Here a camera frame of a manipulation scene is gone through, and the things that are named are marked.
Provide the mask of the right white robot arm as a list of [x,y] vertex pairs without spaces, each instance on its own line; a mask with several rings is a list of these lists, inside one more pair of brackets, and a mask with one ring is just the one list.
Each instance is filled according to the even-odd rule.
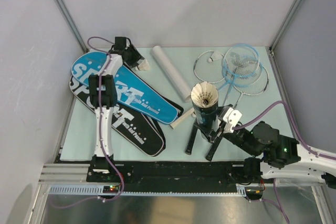
[[257,179],[307,179],[335,188],[335,155],[315,151],[304,147],[298,140],[280,134],[278,129],[264,121],[257,123],[252,130],[236,127],[233,132],[225,132],[226,123],[222,122],[218,130],[208,129],[197,122],[193,132],[200,131],[211,143],[206,155],[212,161],[215,152],[225,139],[250,156],[244,160],[242,173],[244,181],[250,183]]

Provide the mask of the white shuttlecock tube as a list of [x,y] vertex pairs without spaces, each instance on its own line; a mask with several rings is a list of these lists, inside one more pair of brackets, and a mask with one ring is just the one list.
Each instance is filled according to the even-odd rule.
[[180,98],[184,102],[190,102],[191,100],[191,87],[186,82],[185,78],[175,67],[168,55],[160,46],[154,46],[150,51],[151,56],[156,60],[161,67],[165,75],[168,77]]

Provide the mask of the black shuttlecock tube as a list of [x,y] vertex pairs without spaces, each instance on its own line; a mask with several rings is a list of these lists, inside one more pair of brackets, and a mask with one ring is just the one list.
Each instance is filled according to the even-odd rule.
[[[217,118],[218,103],[209,108],[199,108],[193,104],[194,112],[196,115],[195,121],[199,124],[209,125],[215,128],[215,121]],[[193,125],[192,134],[196,135],[198,129]]]

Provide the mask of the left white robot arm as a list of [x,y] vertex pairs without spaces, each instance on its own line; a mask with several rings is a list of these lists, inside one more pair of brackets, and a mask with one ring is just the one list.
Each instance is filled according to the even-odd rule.
[[124,63],[132,66],[141,60],[142,56],[135,53],[135,48],[127,37],[116,37],[111,49],[103,53],[106,54],[106,60],[101,69],[88,79],[89,98],[97,119],[96,147],[89,173],[98,173],[99,177],[109,182],[117,174],[117,169],[112,163],[111,145],[112,116],[118,103],[114,77]]

